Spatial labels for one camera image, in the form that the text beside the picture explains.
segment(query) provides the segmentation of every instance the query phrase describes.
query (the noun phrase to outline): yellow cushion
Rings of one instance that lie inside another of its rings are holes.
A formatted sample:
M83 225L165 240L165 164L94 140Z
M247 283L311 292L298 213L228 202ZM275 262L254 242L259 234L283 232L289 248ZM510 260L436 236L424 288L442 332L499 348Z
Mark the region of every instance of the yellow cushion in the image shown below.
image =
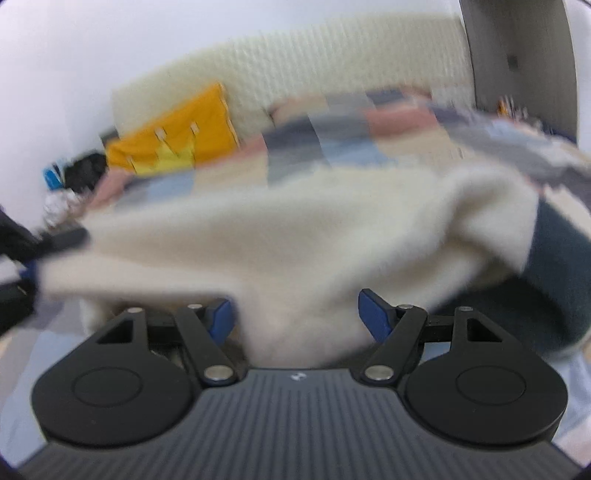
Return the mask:
M214 83L172 112L111 142L106 153L109 167L150 176L211 163L237 146L223 86Z

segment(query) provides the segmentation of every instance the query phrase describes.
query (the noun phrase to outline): quilted headboard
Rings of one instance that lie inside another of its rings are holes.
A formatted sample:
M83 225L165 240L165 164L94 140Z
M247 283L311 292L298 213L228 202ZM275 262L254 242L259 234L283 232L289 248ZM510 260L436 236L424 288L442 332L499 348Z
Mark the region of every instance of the quilted headboard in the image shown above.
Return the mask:
M286 96L410 83L436 100L472 106L466 33L458 17L383 14L331 20L199 50L113 92L115 125L126 134L195 95L226 87L240 138L272 125L266 108Z

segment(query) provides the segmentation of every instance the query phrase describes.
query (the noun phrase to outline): blue fabric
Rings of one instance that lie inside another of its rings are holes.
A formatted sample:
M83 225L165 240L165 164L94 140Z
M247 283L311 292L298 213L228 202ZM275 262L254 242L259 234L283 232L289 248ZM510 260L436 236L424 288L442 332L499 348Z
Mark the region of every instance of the blue fabric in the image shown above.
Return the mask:
M14 468L45 444L31 408L31 391L50 366L71 352L84 337L41 332L17 386L0 413L0 452Z

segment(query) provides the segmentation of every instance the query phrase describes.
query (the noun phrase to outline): blue object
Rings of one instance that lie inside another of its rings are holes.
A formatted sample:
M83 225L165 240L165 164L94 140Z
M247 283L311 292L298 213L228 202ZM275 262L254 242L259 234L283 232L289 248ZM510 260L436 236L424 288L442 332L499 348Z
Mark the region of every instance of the blue object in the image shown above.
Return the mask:
M208 332L216 345L221 345L226 341L233 328L234 309L229 300L224 300L212 312L212 324Z
M54 165L43 170L43 178L45 179L45 183L47 183L47 188L52 191L64 187Z
M394 308L368 288L359 292L357 307L369 333L376 342L383 342L392 332L390 320L395 315Z

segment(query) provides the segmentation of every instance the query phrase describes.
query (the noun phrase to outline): pink fabric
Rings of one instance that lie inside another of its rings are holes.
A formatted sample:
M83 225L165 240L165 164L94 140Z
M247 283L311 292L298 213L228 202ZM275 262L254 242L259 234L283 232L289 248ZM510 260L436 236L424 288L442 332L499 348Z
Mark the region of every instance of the pink fabric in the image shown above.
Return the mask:
M372 137L402 135L413 130L436 127L439 123L432 111L424 107L397 105L390 108L368 109L363 112Z
M110 168L96 186L95 195L88 204L87 210L104 207L119 198L133 177L135 177L133 172L122 168Z

